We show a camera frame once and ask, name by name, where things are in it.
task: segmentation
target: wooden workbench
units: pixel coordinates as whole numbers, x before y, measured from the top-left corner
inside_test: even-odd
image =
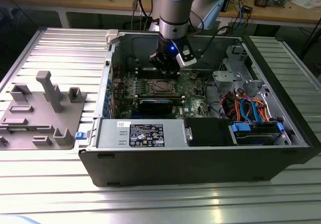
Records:
[[[67,12],[131,15],[133,0],[14,0],[22,8],[57,11],[63,27],[69,27]],[[254,6],[254,0],[243,0],[245,5],[253,7],[250,23],[268,25],[312,27],[321,16],[321,8],[305,9],[291,2],[284,8]],[[144,9],[151,9],[150,0],[142,0]],[[10,0],[0,0],[3,8],[15,7]],[[218,20],[225,24],[233,21],[237,12],[232,4],[228,10],[219,14]]]

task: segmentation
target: warning label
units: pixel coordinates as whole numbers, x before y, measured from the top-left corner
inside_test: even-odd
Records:
[[[130,125],[131,147],[164,147],[163,125]]]

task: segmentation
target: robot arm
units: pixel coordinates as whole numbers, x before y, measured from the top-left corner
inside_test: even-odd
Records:
[[[196,63],[186,35],[193,1],[160,0],[158,46],[149,61],[167,74]]]

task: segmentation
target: aluminum slotted platform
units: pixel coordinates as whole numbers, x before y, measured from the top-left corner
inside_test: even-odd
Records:
[[[105,35],[101,30],[37,32],[2,81],[0,110],[7,109],[12,99],[8,91],[15,82],[26,83],[32,91],[43,91],[33,79],[38,70],[50,70],[53,84],[58,83],[62,91],[75,86],[87,93],[78,130],[90,129],[106,53]],[[283,43],[275,41],[278,51],[286,54]],[[292,59],[284,56],[276,60]],[[301,66],[295,63],[292,67],[289,63],[268,62],[279,69],[290,69],[285,71],[288,74],[302,76],[297,71]],[[309,99],[319,94],[310,87],[312,83],[303,82],[309,87],[297,91],[284,81],[287,92],[296,94],[290,95],[296,103],[305,101],[300,96],[307,91],[311,93]],[[307,120],[320,118],[318,112],[304,116]],[[77,147],[69,151],[0,151],[1,213],[24,215],[42,224],[70,220],[121,224],[321,222],[320,155],[305,165],[289,167],[269,182],[99,188],[75,153]]]

